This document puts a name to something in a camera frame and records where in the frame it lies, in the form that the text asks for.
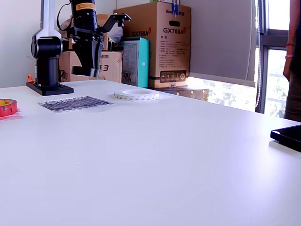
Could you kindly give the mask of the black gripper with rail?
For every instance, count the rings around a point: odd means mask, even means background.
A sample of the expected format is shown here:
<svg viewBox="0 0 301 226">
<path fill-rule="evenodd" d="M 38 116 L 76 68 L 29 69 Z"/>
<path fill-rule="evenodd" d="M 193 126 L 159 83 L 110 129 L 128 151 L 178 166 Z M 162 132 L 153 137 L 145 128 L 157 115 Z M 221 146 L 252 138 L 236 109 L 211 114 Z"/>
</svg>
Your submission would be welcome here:
<svg viewBox="0 0 301 226">
<path fill-rule="evenodd" d="M 100 70 L 104 34 L 104 27 L 98 27 L 95 31 L 77 27 L 68 28 L 68 38 L 73 40 L 72 48 L 83 68 Z"/>
</svg>

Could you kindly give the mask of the person's right hand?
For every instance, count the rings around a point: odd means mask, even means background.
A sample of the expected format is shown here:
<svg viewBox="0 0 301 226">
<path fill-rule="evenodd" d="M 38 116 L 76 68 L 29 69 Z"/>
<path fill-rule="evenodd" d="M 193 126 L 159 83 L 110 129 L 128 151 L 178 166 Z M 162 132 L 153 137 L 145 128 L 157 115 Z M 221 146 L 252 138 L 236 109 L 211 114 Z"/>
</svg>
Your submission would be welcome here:
<svg viewBox="0 0 301 226">
<path fill-rule="evenodd" d="M 291 60 L 292 60 L 291 58 L 286 58 L 284 70 L 283 70 L 283 76 L 288 80 L 288 82 L 290 82 L 290 76 L 291 76 L 291 71 L 290 71 Z"/>
</svg>

